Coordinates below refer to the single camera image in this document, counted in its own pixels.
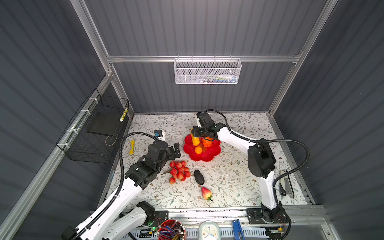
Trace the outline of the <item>dark fake avocado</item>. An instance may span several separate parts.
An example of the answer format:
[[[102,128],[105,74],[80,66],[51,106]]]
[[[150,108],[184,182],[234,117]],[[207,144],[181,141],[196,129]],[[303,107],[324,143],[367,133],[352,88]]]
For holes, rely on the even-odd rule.
[[[205,184],[205,178],[199,170],[194,171],[194,177],[195,177],[195,181],[198,185],[204,185]]]

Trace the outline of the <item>orange fake persimmon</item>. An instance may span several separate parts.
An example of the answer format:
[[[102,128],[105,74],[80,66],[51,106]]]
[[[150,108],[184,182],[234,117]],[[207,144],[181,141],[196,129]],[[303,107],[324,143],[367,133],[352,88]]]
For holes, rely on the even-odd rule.
[[[214,139],[210,137],[202,138],[203,146],[205,148],[210,148],[213,145]]]

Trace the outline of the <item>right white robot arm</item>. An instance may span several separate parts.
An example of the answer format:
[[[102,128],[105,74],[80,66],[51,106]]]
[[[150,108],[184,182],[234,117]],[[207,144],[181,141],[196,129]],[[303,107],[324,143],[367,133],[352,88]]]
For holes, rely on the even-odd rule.
[[[233,131],[228,122],[215,123],[210,114],[198,112],[198,125],[192,133],[196,137],[212,138],[227,143],[248,158],[248,168],[257,177],[262,195],[262,216],[266,223],[275,222],[283,214],[282,204],[279,202],[276,185],[274,184],[276,158],[265,139],[255,140]]]

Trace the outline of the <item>small fake orange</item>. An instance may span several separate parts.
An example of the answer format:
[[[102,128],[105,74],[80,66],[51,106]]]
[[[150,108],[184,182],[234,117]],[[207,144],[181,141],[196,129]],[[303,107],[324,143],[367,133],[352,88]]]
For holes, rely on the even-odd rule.
[[[197,155],[200,155],[202,152],[203,152],[203,148],[200,147],[200,146],[196,146],[195,149],[194,149],[195,153]]]

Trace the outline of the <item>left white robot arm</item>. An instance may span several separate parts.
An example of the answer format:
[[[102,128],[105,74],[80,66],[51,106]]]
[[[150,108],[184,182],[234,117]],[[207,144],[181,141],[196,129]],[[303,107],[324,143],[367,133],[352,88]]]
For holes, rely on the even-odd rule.
[[[142,201],[122,218],[119,215],[161,171],[167,161],[181,157],[178,143],[170,147],[156,140],[148,147],[148,153],[132,165],[123,176],[123,182],[107,200],[76,228],[68,227],[62,233],[63,240],[119,240],[130,231],[151,226],[156,220],[155,208]]]

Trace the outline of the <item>yellow fake corn cob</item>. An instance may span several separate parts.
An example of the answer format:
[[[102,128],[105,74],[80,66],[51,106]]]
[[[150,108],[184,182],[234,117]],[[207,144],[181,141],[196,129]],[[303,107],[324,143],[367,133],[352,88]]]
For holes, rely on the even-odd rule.
[[[200,139],[198,137],[194,136],[194,130],[191,129],[191,139],[192,139],[192,144],[194,146],[198,146],[200,144]]]

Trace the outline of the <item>red fake grape bunch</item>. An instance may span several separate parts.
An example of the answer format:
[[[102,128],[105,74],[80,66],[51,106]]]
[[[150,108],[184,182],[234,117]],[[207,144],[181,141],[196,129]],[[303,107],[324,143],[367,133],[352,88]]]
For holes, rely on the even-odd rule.
[[[188,167],[188,161],[171,161],[169,169],[161,174],[162,177],[170,177],[169,183],[175,184],[177,181],[184,182],[187,178],[192,176],[191,170]]]

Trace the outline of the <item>red-yellow fake strawberry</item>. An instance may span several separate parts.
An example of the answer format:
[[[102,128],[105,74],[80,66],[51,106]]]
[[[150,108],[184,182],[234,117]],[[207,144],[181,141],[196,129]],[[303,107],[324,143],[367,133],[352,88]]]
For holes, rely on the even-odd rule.
[[[209,189],[207,189],[205,187],[202,187],[201,190],[202,190],[203,199],[206,200],[206,201],[211,201],[212,200],[212,192],[211,192],[211,190],[209,190]]]

